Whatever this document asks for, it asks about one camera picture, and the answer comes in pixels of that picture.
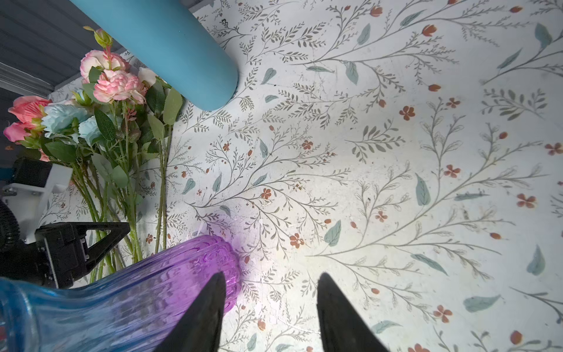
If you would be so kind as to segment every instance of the green leaf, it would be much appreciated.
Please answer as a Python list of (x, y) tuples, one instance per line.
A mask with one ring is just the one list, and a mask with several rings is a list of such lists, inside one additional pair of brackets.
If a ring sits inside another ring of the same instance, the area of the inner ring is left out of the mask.
[(266, 179), (267, 176), (268, 176), (267, 173), (260, 176), (256, 181), (254, 181), (254, 183), (252, 185), (257, 186), (257, 185), (261, 184), (262, 182), (264, 182), (264, 180)]
[(411, 23), (415, 18), (418, 17), (418, 15), (420, 15), (423, 12), (424, 10), (418, 11), (416, 14), (408, 15), (407, 17), (405, 17), (405, 19), (401, 21), (401, 27), (408, 26), (409, 23)]
[(344, 63), (346, 66), (346, 76), (353, 84), (358, 84), (358, 70), (356, 68), (356, 63), (352, 63), (350, 61), (346, 61)]
[(256, 333), (250, 337), (247, 343), (247, 349), (253, 351), (256, 348)]
[(148, 120), (154, 137), (162, 141), (164, 139), (164, 124), (152, 114), (149, 115)]
[(551, 42), (553, 42), (553, 38), (551, 34), (547, 30), (546, 26), (541, 23), (538, 23), (535, 26), (535, 38), (539, 40), (542, 50), (545, 49)]
[(88, 80), (90, 83), (98, 83), (98, 78), (102, 74), (102, 71), (98, 68), (92, 67), (90, 72), (88, 72)]
[(364, 29), (362, 29), (360, 36), (358, 37), (358, 44), (359, 45), (363, 45), (365, 42), (368, 41), (369, 39), (369, 32), (371, 31), (372, 26), (369, 25), (369, 23), (367, 25), (365, 25)]
[(219, 192), (219, 188), (221, 188), (221, 176), (222, 174), (219, 174), (219, 177), (213, 182), (213, 191), (215, 192)]
[(485, 310), (491, 307), (500, 297), (500, 295), (494, 297), (474, 296), (465, 299), (463, 301), (463, 305), (468, 312), (475, 313), (476, 311)]
[(310, 66), (310, 67), (307, 67), (307, 71), (314, 71), (314, 72), (333, 72), (333, 71), (331, 71), (331, 70), (329, 70), (329, 69), (326, 69), (326, 68), (324, 68), (324, 67), (322, 67), (322, 66)]
[(430, 192), (428, 191), (428, 187), (426, 186), (426, 182), (417, 174), (417, 201), (418, 205), (426, 206), (430, 203)]
[(182, 95), (174, 88), (170, 89), (166, 101), (164, 102), (164, 111), (162, 113), (162, 121), (165, 124), (173, 125), (178, 117), (178, 112), (184, 104)]
[(291, 345), (286, 345), (286, 344), (279, 344), (278, 346), (276, 346), (276, 352), (282, 352), (287, 350), (288, 348), (290, 348)]
[(260, 152), (262, 152), (263, 158), (268, 156), (268, 146), (262, 140), (260, 140)]
[(166, 95), (164, 94), (164, 89), (160, 82), (156, 82), (152, 87), (147, 90), (145, 94), (146, 103), (148, 104), (150, 110), (159, 114), (164, 110), (164, 102), (166, 100)]
[(113, 173), (113, 167), (109, 160), (104, 158), (98, 153), (93, 153), (91, 156), (92, 163), (94, 163), (94, 168), (100, 174), (100, 176), (109, 183), (112, 183), (111, 174)]
[(195, 181), (194, 179), (188, 179), (186, 182), (186, 186), (184, 187), (184, 190), (182, 191), (182, 194), (186, 194), (189, 191), (191, 191), (193, 188), (195, 187)]
[(265, 98), (265, 100), (266, 100), (267, 103), (269, 103), (269, 102), (271, 102), (272, 100), (277, 99), (277, 98), (278, 98), (277, 95), (268, 95), (268, 96)]
[(94, 116), (96, 116), (96, 123), (102, 136), (108, 140), (115, 139), (115, 126), (111, 119), (100, 109), (94, 109)]
[(327, 234), (324, 236), (324, 241), (331, 247), (336, 246), (338, 244), (338, 240), (340, 239), (341, 230), (342, 225), (340, 220), (338, 220), (338, 222), (327, 231)]
[(276, 73), (277, 71), (274, 70), (273, 68), (269, 68), (268, 70), (266, 70), (266, 74), (264, 74), (264, 79), (260, 84), (266, 84), (266, 82), (268, 82), (273, 76), (275, 76)]
[(46, 143), (45, 146), (58, 160), (67, 163), (73, 163), (76, 161), (76, 147), (74, 145), (64, 144), (61, 141), (54, 141)]
[(377, 334), (382, 333), (386, 329), (393, 327), (393, 326), (402, 326), (402, 325), (397, 324), (395, 322), (392, 322), (390, 320), (383, 320), (382, 322), (379, 322), (379, 323), (375, 324), (374, 326), (372, 326), (372, 332), (377, 335)]
[(438, 271), (441, 271), (444, 274), (448, 274), (446, 273), (446, 271), (444, 270), (444, 268), (442, 268), (442, 266), (440, 264), (438, 264), (436, 261), (428, 258), (427, 256), (425, 256), (424, 254), (411, 254), (410, 255), (411, 258), (416, 259), (418, 261), (421, 261), (425, 264), (427, 264), (429, 267), (436, 269)]
[(228, 206), (219, 206), (219, 209), (223, 210), (225, 214), (231, 216), (231, 209)]
[(522, 48), (520, 48), (520, 50), (518, 50), (517, 52), (515, 52), (514, 54), (510, 55), (509, 57), (506, 58), (505, 61), (503, 61), (500, 65), (498, 65), (498, 69), (503, 69), (506, 66), (512, 64), (514, 62), (514, 60), (516, 60), (518, 58), (518, 55), (520, 55), (520, 52), (522, 51)]
[(128, 184), (129, 177), (123, 171), (121, 166), (117, 165), (113, 168), (111, 173), (111, 179), (115, 182), (115, 185), (119, 188), (126, 188)]
[(530, 274), (538, 276), (546, 268), (546, 259), (543, 257), (542, 251), (539, 246), (535, 246), (534, 257), (532, 258), (530, 264), (526, 268), (526, 271)]

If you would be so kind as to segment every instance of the pink rose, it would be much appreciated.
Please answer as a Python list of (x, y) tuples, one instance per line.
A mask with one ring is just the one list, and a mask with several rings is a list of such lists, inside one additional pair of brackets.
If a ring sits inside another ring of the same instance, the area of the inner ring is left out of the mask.
[[(102, 67), (104, 70), (109, 70), (108, 55), (104, 51), (92, 50), (80, 61), (80, 75), (82, 76), (83, 83), (90, 83), (88, 75), (92, 67)], [(126, 62), (118, 54), (111, 53), (111, 69), (129, 71), (130, 64)]]
[(145, 103), (146, 88), (139, 78), (125, 71), (104, 70), (94, 86), (94, 97), (104, 103), (132, 98), (138, 104)]
[(32, 130), (34, 127), (35, 125), (31, 123), (14, 122), (4, 129), (4, 135), (10, 142), (17, 143), (17, 141), (23, 141), (27, 136), (31, 136), (31, 133), (25, 130), (26, 128)]
[(43, 113), (39, 106), (46, 106), (52, 100), (41, 98), (40, 96), (20, 96), (14, 100), (14, 107), (9, 108), (8, 112), (17, 116), (17, 119), (23, 123), (32, 123), (32, 119), (43, 117)]

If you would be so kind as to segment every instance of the light blue rose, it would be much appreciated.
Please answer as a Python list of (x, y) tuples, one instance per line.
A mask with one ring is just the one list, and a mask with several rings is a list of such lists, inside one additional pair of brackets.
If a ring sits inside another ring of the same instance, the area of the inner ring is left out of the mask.
[(95, 116), (92, 116), (86, 121), (81, 122), (78, 125), (78, 133), (78, 137), (84, 138), (89, 146), (92, 146), (94, 139), (102, 135), (100, 129), (98, 128)]
[(53, 104), (45, 106), (47, 116), (43, 117), (41, 124), (45, 126), (45, 137), (49, 138), (53, 133), (59, 133), (67, 128), (73, 118), (77, 118), (78, 122), (83, 122), (90, 114), (84, 108), (74, 105)]

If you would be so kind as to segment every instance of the artificial flower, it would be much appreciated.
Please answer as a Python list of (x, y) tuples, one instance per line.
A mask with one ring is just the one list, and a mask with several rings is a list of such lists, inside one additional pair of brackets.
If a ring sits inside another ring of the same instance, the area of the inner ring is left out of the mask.
[(45, 126), (45, 137), (47, 138), (51, 137), (53, 133), (59, 133), (67, 128), (75, 117), (78, 122), (83, 122), (90, 117), (86, 109), (65, 104), (47, 105), (45, 106), (45, 113), (47, 116), (43, 118), (41, 124)]
[(104, 70), (94, 86), (94, 97), (103, 103), (131, 98), (137, 104), (144, 104), (145, 93), (139, 78), (125, 71)]
[[(80, 61), (80, 75), (83, 78), (83, 83), (90, 83), (88, 75), (92, 67), (98, 67), (102, 70), (110, 69), (110, 62), (107, 53), (100, 50), (92, 50)], [(129, 71), (130, 64), (126, 62), (121, 56), (111, 53), (111, 70), (124, 70)]]
[(23, 123), (33, 123), (33, 119), (41, 119), (43, 112), (40, 106), (46, 106), (51, 100), (41, 98), (40, 96), (20, 96), (14, 100), (14, 106), (8, 109), (8, 112), (16, 115), (17, 119)]

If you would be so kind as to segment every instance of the printed leaf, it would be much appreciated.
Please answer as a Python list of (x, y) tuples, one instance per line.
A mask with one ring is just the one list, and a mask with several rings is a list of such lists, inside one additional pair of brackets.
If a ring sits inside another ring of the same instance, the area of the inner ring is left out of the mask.
[(333, 72), (333, 71), (331, 71), (331, 70), (329, 70), (329, 69), (326, 69), (326, 68), (324, 68), (324, 67), (322, 67), (322, 66), (310, 66), (310, 67), (307, 67), (307, 71), (315, 71), (315, 72)]
[(291, 345), (286, 345), (286, 344), (279, 344), (278, 346), (276, 346), (276, 352), (282, 352), (287, 350), (288, 348), (290, 348)]
[(158, 140), (164, 139), (164, 124), (156, 118), (154, 115), (150, 114), (147, 119), (149, 120), (150, 129), (153, 132), (153, 136)]
[(123, 171), (121, 166), (117, 165), (111, 172), (111, 179), (114, 181), (117, 187), (126, 188), (129, 177), (127, 176), (125, 171)]
[(76, 147), (74, 145), (64, 144), (61, 141), (45, 143), (49, 152), (58, 160), (73, 163), (76, 161)]
[(468, 312), (475, 313), (476, 311), (491, 307), (500, 297), (500, 295), (494, 297), (469, 297), (463, 301), (463, 305)]
[(219, 206), (219, 209), (223, 210), (225, 214), (231, 216), (231, 209), (228, 206)]
[(541, 23), (538, 23), (535, 26), (535, 38), (539, 40), (542, 49), (545, 49), (549, 44), (551, 44), (551, 42), (553, 42), (553, 38), (546, 26)]
[(347, 61), (344, 63), (346, 66), (346, 76), (353, 84), (358, 84), (358, 70), (356, 68), (356, 63), (351, 63)]
[(256, 348), (256, 333), (250, 337), (247, 343), (247, 349), (253, 351)]
[(102, 136), (108, 140), (115, 139), (115, 126), (111, 119), (100, 109), (94, 109), (94, 116), (96, 116), (96, 123)]
[(176, 122), (178, 112), (182, 108), (183, 104), (184, 99), (182, 98), (182, 95), (174, 88), (171, 88), (168, 92), (168, 96), (166, 97), (166, 101), (164, 102), (162, 121), (164, 121), (165, 124), (174, 124)]
[(512, 64), (514, 62), (514, 60), (516, 60), (516, 58), (518, 58), (518, 55), (520, 55), (520, 52), (522, 51), (522, 48), (520, 48), (520, 50), (518, 50), (517, 52), (515, 52), (514, 54), (510, 55), (509, 57), (506, 58), (506, 60), (504, 62), (502, 62), (500, 65), (498, 65), (498, 69), (503, 69), (506, 66)]
[(219, 177), (213, 182), (213, 191), (215, 192), (219, 192), (219, 188), (221, 188), (221, 176), (222, 174), (219, 174)]
[(266, 70), (266, 74), (264, 75), (264, 79), (262, 80), (262, 83), (260, 83), (260, 84), (266, 84), (266, 82), (271, 80), (272, 77), (276, 75), (276, 73), (277, 73), (277, 71), (274, 70), (273, 68), (269, 68), (268, 70)]
[(430, 192), (428, 191), (428, 187), (426, 186), (426, 182), (417, 174), (417, 201), (418, 205), (426, 206), (430, 203)]
[(262, 152), (263, 158), (268, 156), (268, 146), (262, 140), (260, 140), (260, 151)]
[(362, 45), (365, 42), (368, 41), (369, 39), (369, 32), (371, 31), (372, 26), (369, 25), (369, 23), (367, 25), (365, 25), (364, 29), (361, 31), (360, 36), (358, 37), (358, 44)]
[(408, 26), (409, 23), (411, 23), (415, 18), (418, 17), (418, 15), (420, 15), (423, 12), (424, 10), (418, 11), (416, 14), (408, 15), (407, 17), (405, 17), (405, 19), (401, 21), (401, 27)]
[(277, 95), (268, 95), (264, 100), (266, 100), (267, 103), (271, 102), (274, 99), (277, 99), (278, 96)]
[(189, 178), (186, 182), (186, 186), (184, 187), (184, 190), (182, 191), (182, 194), (186, 194), (189, 191), (191, 191), (193, 188), (195, 187), (195, 181), (192, 178)]
[(324, 236), (324, 241), (331, 247), (336, 246), (338, 244), (338, 240), (340, 239), (341, 230), (342, 225), (340, 220), (338, 220), (338, 222), (327, 231), (327, 234)]
[(526, 271), (530, 274), (538, 276), (546, 268), (546, 259), (543, 257), (542, 251), (539, 246), (535, 246), (534, 257), (532, 258), (530, 264), (526, 268)]
[(257, 186), (257, 185), (261, 184), (262, 182), (264, 182), (264, 180), (266, 179), (267, 176), (268, 176), (268, 174), (260, 176), (256, 181), (254, 181), (254, 183), (252, 185)]
[(375, 324), (374, 326), (372, 326), (372, 332), (377, 335), (377, 334), (382, 333), (386, 329), (393, 327), (393, 326), (402, 326), (402, 325), (397, 324), (395, 322), (392, 322), (390, 320), (383, 320), (382, 322), (379, 322), (379, 323)]
[(411, 254), (410, 256), (413, 259), (416, 259), (418, 261), (421, 261), (421, 262), (427, 264), (429, 267), (431, 267), (433, 269), (441, 271), (442, 273), (444, 273), (446, 275), (448, 274), (448, 273), (446, 273), (446, 271), (444, 270), (444, 268), (442, 268), (442, 266), (440, 264), (438, 264), (436, 261), (428, 258), (424, 254)]

